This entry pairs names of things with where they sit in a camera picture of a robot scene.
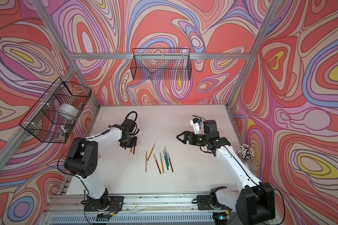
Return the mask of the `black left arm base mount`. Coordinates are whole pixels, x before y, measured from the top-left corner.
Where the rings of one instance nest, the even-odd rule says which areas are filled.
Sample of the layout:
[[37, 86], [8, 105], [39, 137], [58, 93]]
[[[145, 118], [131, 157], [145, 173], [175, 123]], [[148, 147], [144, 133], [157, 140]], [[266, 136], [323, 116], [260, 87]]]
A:
[[109, 196], [107, 188], [99, 199], [93, 199], [86, 195], [81, 201], [85, 212], [113, 212], [118, 213], [122, 210], [124, 204], [124, 196]]

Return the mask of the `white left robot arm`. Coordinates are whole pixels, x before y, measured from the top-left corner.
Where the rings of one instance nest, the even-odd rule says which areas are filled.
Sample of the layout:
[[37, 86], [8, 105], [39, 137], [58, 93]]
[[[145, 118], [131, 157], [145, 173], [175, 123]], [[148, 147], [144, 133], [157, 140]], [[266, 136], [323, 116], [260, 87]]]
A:
[[121, 125], [110, 125], [107, 130], [99, 134], [73, 140], [64, 168], [80, 179], [88, 192], [87, 202], [95, 210], [104, 211], [110, 204], [108, 190], [96, 173], [99, 149], [116, 141], [124, 149], [133, 148], [137, 144], [138, 132], [136, 121], [126, 118]]

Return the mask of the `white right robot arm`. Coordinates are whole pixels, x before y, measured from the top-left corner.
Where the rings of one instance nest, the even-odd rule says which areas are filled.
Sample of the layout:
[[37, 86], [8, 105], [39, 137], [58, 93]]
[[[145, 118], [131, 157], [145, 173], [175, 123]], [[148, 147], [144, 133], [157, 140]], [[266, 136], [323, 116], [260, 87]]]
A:
[[225, 186], [212, 188], [208, 195], [197, 196], [195, 203], [202, 210], [224, 210], [236, 212], [244, 225], [264, 223], [276, 217], [275, 193], [268, 183], [261, 182], [244, 165], [235, 153], [231, 143], [221, 137], [214, 120], [194, 118], [190, 121], [194, 131], [184, 131], [177, 135], [183, 144], [207, 148], [206, 153], [213, 154], [232, 176], [238, 191]]

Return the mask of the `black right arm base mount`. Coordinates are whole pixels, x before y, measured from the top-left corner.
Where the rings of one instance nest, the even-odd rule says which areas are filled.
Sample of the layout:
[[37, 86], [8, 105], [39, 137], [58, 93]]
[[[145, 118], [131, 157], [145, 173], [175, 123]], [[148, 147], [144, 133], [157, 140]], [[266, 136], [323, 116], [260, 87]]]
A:
[[227, 210], [231, 212], [235, 208], [238, 196], [238, 191], [229, 190], [226, 186], [219, 186], [212, 188], [207, 195], [197, 195], [192, 203], [198, 205], [199, 211]]

